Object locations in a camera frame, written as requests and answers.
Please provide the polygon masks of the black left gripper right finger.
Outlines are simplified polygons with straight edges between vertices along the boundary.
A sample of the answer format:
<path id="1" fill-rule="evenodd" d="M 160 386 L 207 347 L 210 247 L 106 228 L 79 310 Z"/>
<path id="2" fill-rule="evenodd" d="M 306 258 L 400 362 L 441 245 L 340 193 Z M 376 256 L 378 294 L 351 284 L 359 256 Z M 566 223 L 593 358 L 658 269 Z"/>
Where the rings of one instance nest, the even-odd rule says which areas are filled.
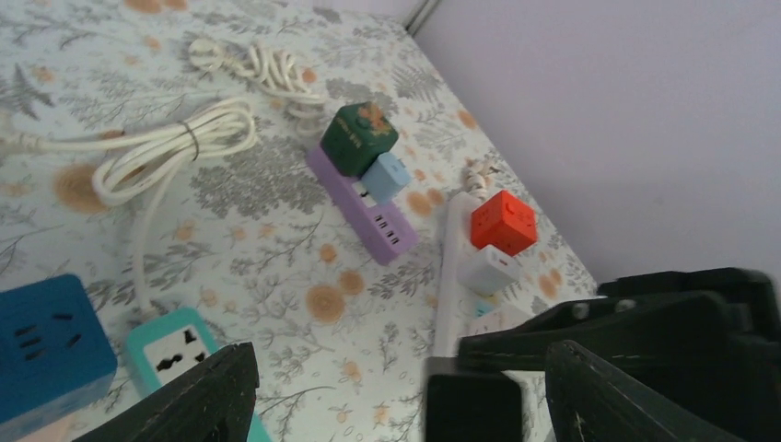
<path id="1" fill-rule="evenodd" d="M 549 346 L 545 384 L 558 441 L 739 440 L 573 341 Z"/>

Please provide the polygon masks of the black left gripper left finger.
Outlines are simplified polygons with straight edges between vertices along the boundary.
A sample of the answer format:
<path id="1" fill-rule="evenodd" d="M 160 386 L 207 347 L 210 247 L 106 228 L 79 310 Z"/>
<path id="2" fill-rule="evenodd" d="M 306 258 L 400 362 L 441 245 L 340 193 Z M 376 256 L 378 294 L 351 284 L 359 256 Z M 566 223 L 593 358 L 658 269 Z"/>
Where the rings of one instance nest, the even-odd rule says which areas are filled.
<path id="1" fill-rule="evenodd" d="M 246 441 L 259 386 L 253 345 L 230 344 L 78 440 Z"/>

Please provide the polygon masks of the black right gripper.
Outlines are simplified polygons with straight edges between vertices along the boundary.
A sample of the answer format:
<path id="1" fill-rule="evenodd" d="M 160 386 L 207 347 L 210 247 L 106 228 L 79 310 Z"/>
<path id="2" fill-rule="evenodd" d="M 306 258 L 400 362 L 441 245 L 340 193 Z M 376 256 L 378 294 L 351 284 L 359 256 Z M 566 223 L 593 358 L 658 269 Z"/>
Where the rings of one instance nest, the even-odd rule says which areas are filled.
<path id="1" fill-rule="evenodd" d="M 604 298 L 461 339 L 458 366 L 541 371 L 550 345 L 573 341 L 734 436 L 779 440 L 780 313 L 770 276 L 735 267 L 646 273 L 597 293 Z"/>

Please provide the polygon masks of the black plug adapter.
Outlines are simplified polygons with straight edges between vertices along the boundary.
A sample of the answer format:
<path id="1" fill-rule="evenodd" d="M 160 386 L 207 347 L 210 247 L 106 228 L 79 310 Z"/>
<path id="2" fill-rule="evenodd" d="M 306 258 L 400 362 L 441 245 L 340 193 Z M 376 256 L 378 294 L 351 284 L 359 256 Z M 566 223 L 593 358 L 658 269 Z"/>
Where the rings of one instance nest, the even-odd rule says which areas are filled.
<path id="1" fill-rule="evenodd" d="M 501 372 L 457 366 L 453 357 L 425 361 L 425 442 L 508 442 L 524 437 L 523 391 Z"/>

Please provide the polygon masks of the white cube socket adapter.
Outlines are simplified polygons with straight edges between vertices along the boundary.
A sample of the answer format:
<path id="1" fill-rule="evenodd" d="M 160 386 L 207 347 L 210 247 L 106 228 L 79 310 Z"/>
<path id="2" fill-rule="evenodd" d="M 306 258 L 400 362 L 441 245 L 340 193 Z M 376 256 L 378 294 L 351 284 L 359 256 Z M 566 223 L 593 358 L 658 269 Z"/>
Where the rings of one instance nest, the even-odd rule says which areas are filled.
<path id="1" fill-rule="evenodd" d="M 458 281 L 484 297 L 517 282 L 520 274 L 519 263 L 493 245 L 486 245 L 457 265 Z"/>

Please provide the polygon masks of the dark blue cube socket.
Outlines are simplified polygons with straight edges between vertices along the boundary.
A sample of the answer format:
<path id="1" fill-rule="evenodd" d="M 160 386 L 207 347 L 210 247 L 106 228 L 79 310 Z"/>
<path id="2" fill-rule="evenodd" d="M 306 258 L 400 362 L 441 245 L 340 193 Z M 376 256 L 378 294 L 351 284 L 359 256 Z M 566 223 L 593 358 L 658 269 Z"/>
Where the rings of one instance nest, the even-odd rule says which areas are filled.
<path id="1" fill-rule="evenodd" d="M 102 399 L 118 360 L 73 274 L 1 295 L 1 438 L 13 441 Z"/>

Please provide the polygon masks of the red cube socket adapter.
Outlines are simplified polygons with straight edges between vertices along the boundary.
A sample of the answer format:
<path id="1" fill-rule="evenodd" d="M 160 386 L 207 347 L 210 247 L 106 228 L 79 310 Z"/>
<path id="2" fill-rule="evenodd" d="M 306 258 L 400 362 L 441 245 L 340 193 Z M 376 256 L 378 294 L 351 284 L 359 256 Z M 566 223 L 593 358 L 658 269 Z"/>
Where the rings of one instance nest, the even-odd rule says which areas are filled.
<path id="1" fill-rule="evenodd" d="M 471 244 L 492 245 L 514 257 L 538 241 L 534 210 L 508 191 L 500 191 L 471 213 Z"/>

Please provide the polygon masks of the light blue small plug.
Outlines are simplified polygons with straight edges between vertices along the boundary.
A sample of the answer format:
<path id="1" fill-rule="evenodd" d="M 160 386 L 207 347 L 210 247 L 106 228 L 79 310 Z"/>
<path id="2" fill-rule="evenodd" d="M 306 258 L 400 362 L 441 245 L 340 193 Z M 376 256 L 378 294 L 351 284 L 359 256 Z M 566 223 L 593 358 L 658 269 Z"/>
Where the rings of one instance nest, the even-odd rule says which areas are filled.
<path id="1" fill-rule="evenodd" d="M 376 204 L 386 204 L 411 180 L 411 174 L 398 157 L 392 152 L 382 153 L 360 178 L 359 194 Z"/>

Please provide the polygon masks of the dark green cube socket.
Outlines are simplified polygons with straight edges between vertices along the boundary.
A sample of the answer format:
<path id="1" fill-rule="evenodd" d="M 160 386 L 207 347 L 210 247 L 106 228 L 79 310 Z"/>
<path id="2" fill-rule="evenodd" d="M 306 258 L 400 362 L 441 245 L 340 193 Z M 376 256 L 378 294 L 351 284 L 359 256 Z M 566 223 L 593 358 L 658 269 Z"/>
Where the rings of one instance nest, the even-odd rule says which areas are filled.
<path id="1" fill-rule="evenodd" d="M 399 139 L 395 127 L 373 101 L 340 108 L 321 138 L 321 147 L 345 177 L 360 177 Z"/>

